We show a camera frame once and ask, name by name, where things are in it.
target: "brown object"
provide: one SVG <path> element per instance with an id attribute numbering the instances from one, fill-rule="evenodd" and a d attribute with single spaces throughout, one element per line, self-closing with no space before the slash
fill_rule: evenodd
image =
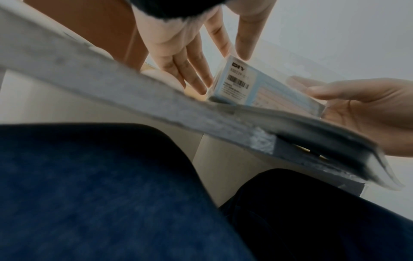
<path id="1" fill-rule="evenodd" d="M 129 67 L 140 70 L 148 56 L 132 8 L 124 0 L 25 0 L 25 3 Z"/>

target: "leg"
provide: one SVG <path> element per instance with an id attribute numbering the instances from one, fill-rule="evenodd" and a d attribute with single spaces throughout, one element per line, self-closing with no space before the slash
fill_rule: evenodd
<path id="1" fill-rule="evenodd" d="M 413 222 L 317 179 L 273 169 L 221 207 L 258 260 L 413 260 Z"/>
<path id="2" fill-rule="evenodd" d="M 0 126 L 0 260 L 252 260 L 163 133 Z"/>

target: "jeans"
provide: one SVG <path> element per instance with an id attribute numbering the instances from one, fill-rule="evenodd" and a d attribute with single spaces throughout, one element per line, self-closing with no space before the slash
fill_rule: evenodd
<path id="1" fill-rule="evenodd" d="M 2 261 L 413 260 L 411 221 L 288 170 L 220 212 L 147 126 L 0 126 L 0 175 Z"/>

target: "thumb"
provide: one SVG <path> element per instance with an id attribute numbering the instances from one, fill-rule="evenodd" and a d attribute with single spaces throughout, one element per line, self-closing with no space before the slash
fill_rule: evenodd
<path id="1" fill-rule="evenodd" d="M 306 93 L 320 100 L 355 100 L 372 102 L 400 89 L 396 79 L 348 80 L 324 86 L 308 87 Z"/>

